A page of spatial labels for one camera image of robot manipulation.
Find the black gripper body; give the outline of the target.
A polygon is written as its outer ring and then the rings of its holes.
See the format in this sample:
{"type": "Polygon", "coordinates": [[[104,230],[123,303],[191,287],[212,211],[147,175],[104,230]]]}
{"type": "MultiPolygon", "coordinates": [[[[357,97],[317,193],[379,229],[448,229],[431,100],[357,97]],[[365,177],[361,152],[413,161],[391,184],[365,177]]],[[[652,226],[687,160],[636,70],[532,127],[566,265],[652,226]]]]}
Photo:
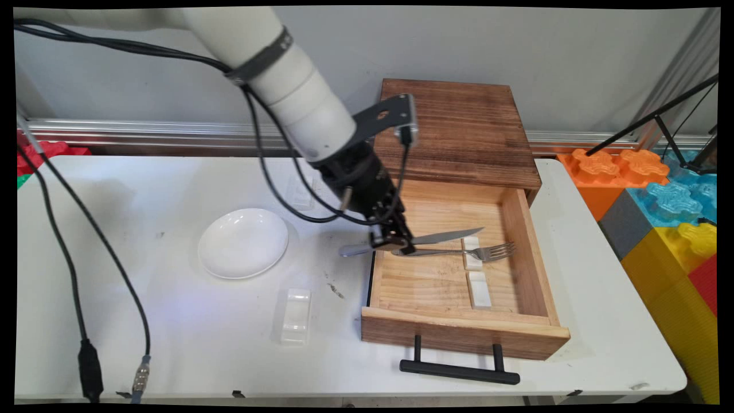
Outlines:
{"type": "Polygon", "coordinates": [[[353,144],[326,159],[314,161],[313,167],[338,198],[343,198],[347,188],[352,189],[347,209],[364,219],[354,219],[342,212],[343,219],[357,225],[374,225],[388,220],[392,212],[386,209],[385,196],[389,192],[399,196],[400,186],[394,185],[372,144],[367,141],[353,144]]]}

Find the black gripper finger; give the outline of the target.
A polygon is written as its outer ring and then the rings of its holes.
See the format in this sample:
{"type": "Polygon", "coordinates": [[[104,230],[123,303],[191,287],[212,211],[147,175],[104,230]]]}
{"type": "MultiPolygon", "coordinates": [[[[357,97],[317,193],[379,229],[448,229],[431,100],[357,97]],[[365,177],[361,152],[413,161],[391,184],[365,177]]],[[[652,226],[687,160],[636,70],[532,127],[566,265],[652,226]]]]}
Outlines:
{"type": "Polygon", "coordinates": [[[385,235],[392,238],[412,239],[413,235],[407,225],[405,207],[396,192],[385,196],[385,206],[392,213],[385,222],[385,235]]]}
{"type": "Polygon", "coordinates": [[[401,251],[409,255],[416,251],[411,230],[403,221],[386,221],[371,227],[370,246],[380,251],[401,251]]]}

